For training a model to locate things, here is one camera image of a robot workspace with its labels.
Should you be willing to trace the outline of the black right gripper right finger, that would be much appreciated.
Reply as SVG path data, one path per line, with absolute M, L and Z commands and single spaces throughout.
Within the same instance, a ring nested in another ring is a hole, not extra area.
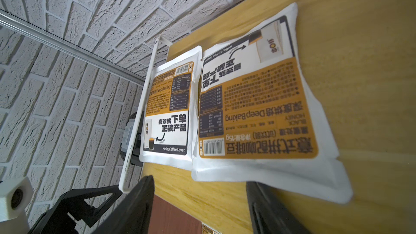
M 255 234 L 310 233 L 277 198 L 272 187 L 259 182 L 247 182 L 246 192 Z

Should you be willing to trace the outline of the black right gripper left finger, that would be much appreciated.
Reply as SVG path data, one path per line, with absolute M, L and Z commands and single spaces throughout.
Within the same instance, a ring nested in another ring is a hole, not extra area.
M 154 177 L 145 176 L 97 227 L 95 234 L 147 234 L 154 200 Z

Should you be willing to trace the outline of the yellow coffee bag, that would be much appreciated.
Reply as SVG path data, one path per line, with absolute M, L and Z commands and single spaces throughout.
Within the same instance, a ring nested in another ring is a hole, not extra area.
M 213 229 L 212 227 L 206 225 L 205 223 L 201 224 L 201 232 L 202 234 L 221 234 L 221 232 Z
M 259 182 L 338 204 L 353 189 L 301 70 L 292 3 L 203 54 L 196 182 Z
M 202 55 L 198 45 L 151 73 L 141 136 L 142 162 L 192 169 Z

